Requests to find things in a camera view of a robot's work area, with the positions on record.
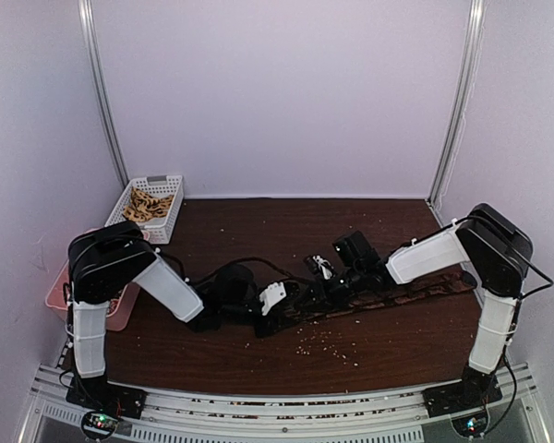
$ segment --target basket handle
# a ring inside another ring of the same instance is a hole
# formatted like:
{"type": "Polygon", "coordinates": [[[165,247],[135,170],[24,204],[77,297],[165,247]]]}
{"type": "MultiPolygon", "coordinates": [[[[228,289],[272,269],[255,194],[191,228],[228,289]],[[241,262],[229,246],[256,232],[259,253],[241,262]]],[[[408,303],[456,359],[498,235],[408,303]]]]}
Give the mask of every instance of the basket handle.
{"type": "Polygon", "coordinates": [[[166,175],[153,175],[152,177],[146,177],[146,181],[149,186],[168,185],[168,177],[166,175]]]}

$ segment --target basket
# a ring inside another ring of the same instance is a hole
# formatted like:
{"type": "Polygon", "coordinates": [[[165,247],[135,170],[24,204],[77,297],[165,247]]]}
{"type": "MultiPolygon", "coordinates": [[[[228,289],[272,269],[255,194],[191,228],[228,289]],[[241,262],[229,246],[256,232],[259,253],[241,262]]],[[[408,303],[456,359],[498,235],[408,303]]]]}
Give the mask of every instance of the basket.
{"type": "Polygon", "coordinates": [[[131,199],[131,188],[136,187],[142,191],[147,192],[153,197],[164,198],[170,194],[173,194],[175,198],[168,210],[168,215],[163,218],[151,219],[143,223],[138,223],[139,228],[150,234],[150,243],[155,245],[168,245],[170,238],[173,235],[173,229],[175,228],[176,217],[178,217],[178,211],[181,209],[183,197],[185,192],[183,190],[183,176],[182,175],[162,175],[156,177],[134,178],[129,182],[129,185],[121,194],[117,204],[114,205],[113,212],[109,216],[105,226],[111,226],[124,222],[126,218],[123,216],[123,210],[126,205],[129,204],[131,199]]]}
{"type": "MultiPolygon", "coordinates": [[[[45,298],[45,304],[47,307],[51,307],[52,310],[62,320],[66,321],[67,306],[64,303],[64,283],[68,281],[67,277],[67,263],[57,276],[57,280],[54,283],[51,291],[45,298]]],[[[130,283],[125,287],[119,302],[114,310],[107,314],[106,327],[108,330],[119,331],[123,330],[127,326],[129,316],[133,310],[133,305],[136,303],[136,299],[139,294],[139,286],[135,283],[130,283]]]]}

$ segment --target dark wooden table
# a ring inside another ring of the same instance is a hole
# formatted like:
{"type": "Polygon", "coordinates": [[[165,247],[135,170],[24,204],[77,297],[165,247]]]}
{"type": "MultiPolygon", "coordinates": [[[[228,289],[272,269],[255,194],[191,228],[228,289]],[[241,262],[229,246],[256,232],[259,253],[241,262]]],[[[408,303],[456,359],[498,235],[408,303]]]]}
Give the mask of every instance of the dark wooden table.
{"type": "MultiPolygon", "coordinates": [[[[187,276],[262,256],[307,275],[302,258],[340,262],[331,242],[359,229],[387,254],[438,229],[421,200],[189,200],[173,241],[187,276]]],[[[252,265],[259,283],[279,279],[252,265]]],[[[457,378],[474,343],[480,308],[473,294],[339,317],[255,339],[252,328],[224,325],[196,334],[148,294],[127,328],[107,335],[112,380],[234,394],[364,391],[457,378]]]]}

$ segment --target white basket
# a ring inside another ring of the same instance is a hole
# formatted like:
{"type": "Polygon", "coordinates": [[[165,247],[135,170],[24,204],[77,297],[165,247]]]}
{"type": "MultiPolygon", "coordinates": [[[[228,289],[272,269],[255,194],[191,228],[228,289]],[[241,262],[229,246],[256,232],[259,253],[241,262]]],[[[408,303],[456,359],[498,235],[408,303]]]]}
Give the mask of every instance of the white basket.
{"type": "Polygon", "coordinates": [[[139,228],[142,231],[150,233],[150,243],[155,245],[168,245],[170,243],[170,237],[173,235],[173,229],[175,228],[176,217],[178,217],[178,211],[181,209],[183,203],[183,197],[185,192],[183,191],[183,176],[182,175],[162,175],[156,177],[134,178],[129,182],[126,189],[121,194],[121,197],[117,200],[117,204],[114,205],[113,212],[109,216],[105,226],[111,226],[124,222],[126,218],[123,216],[123,210],[129,204],[131,199],[131,188],[136,187],[142,191],[147,192],[153,197],[164,198],[173,194],[175,198],[168,210],[168,215],[163,218],[151,219],[143,223],[138,223],[139,228]]]}

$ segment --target vertical metal post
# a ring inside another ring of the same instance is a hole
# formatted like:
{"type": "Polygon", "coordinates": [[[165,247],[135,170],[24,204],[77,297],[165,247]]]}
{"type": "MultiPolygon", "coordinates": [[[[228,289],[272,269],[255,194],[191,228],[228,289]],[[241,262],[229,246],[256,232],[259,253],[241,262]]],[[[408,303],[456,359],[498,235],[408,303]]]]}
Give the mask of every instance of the vertical metal post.
{"type": "Polygon", "coordinates": [[[470,95],[472,84],[474,83],[484,13],[485,0],[472,0],[468,29],[465,35],[462,68],[458,79],[455,100],[453,102],[452,116],[445,136],[440,164],[435,174],[435,180],[433,181],[431,193],[428,198],[429,204],[434,209],[440,204],[443,188],[447,184],[448,174],[452,169],[454,154],[460,141],[460,130],[464,120],[465,105],[470,95]]]}
{"type": "Polygon", "coordinates": [[[102,127],[107,138],[109,151],[113,159],[113,165],[117,179],[123,188],[129,183],[126,164],[123,160],[123,154],[119,148],[119,140],[114,130],[113,116],[111,115],[111,106],[107,97],[107,91],[104,86],[104,76],[102,74],[101,57],[99,56],[99,46],[96,39],[96,30],[94,29],[94,19],[92,17],[92,1],[78,0],[80,12],[80,23],[86,49],[89,53],[90,65],[92,67],[92,78],[97,93],[99,109],[102,120],[102,127]]]}

